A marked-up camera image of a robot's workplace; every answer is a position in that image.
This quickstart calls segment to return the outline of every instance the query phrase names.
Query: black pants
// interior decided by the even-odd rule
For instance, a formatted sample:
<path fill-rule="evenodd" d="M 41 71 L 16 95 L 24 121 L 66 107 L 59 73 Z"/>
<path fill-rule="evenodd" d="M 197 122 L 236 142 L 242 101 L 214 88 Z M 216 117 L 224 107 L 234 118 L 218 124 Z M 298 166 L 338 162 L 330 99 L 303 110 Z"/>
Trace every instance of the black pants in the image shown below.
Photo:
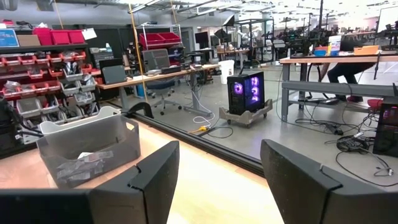
<path fill-rule="evenodd" d="M 328 72 L 329 82 L 338 83 L 338 77 L 344 75 L 349 84 L 358 84 L 355 74 L 371 68 L 375 63 L 338 63 Z"/>

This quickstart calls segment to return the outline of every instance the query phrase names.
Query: wooden tabletop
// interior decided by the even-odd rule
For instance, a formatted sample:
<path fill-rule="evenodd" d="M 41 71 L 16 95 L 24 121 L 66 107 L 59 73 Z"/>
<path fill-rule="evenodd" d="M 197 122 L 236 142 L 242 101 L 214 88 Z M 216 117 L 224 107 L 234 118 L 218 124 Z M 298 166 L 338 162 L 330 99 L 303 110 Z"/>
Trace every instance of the wooden tabletop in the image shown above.
<path fill-rule="evenodd" d="M 211 68 L 218 68 L 219 65 L 203 65 L 202 68 L 197 68 L 195 69 L 195 71 L 202 71 L 202 70 L 209 70 Z M 131 86 L 131 85 L 137 85 L 144 82 L 149 82 L 152 80 L 158 80 L 161 78 L 170 78 L 170 77 L 176 77 L 176 76 L 180 76 L 180 75 L 186 75 L 188 73 L 190 73 L 191 71 L 187 71 L 187 70 L 183 70 L 181 72 L 175 72 L 175 73 L 170 73 L 167 75 L 156 75 L 154 77 L 148 77 L 146 75 L 143 76 L 137 76 L 134 78 L 128 78 L 126 82 L 122 82 L 122 83 L 115 83 L 115 84 L 110 84 L 110 85 L 104 85 L 104 84 L 97 84 L 97 87 L 103 90 L 108 90 L 111 88 L 119 88 L 119 87 L 124 87 L 124 86 Z"/>
<path fill-rule="evenodd" d="M 280 63 L 355 63 L 355 62 L 377 62 L 375 56 L 353 56 L 353 57 L 307 57 L 307 58 L 283 58 Z M 380 62 L 398 62 L 398 56 L 381 56 Z"/>
<path fill-rule="evenodd" d="M 139 123 L 141 157 L 78 188 L 92 188 L 176 139 Z M 55 188 L 38 149 L 0 160 L 0 188 Z M 178 181 L 169 224 L 283 224 L 267 181 L 180 141 Z"/>
<path fill-rule="evenodd" d="M 218 49 L 217 53 L 218 54 L 233 54 L 233 53 L 246 53 L 248 52 L 249 49 L 244 49 L 244 50 L 223 50 L 223 49 Z"/>

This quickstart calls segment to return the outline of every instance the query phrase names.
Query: cardboard box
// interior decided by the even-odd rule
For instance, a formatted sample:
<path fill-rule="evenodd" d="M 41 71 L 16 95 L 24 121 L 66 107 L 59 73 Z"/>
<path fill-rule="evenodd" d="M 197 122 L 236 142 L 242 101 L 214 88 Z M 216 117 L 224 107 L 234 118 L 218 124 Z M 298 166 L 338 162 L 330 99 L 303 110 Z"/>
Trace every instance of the cardboard box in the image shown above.
<path fill-rule="evenodd" d="M 20 47 L 40 46 L 37 35 L 17 35 Z"/>

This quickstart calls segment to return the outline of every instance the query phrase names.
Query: orange box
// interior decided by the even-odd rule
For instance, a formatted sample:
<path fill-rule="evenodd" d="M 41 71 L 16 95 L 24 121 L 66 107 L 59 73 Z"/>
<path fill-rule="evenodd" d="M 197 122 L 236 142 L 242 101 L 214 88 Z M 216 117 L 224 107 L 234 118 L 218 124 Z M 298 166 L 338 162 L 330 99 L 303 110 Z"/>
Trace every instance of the orange box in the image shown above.
<path fill-rule="evenodd" d="M 379 50 L 378 45 L 355 47 L 354 55 L 375 55 Z"/>

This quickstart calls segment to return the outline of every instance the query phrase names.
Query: white bucket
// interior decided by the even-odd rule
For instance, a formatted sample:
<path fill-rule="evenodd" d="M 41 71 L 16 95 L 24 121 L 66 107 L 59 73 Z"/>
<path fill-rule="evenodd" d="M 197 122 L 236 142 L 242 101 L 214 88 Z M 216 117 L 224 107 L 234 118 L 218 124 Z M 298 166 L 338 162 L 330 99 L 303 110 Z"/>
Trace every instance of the white bucket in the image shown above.
<path fill-rule="evenodd" d="M 226 84 L 226 78 L 228 76 L 234 75 L 234 60 L 226 60 L 218 62 L 221 66 L 221 84 Z"/>

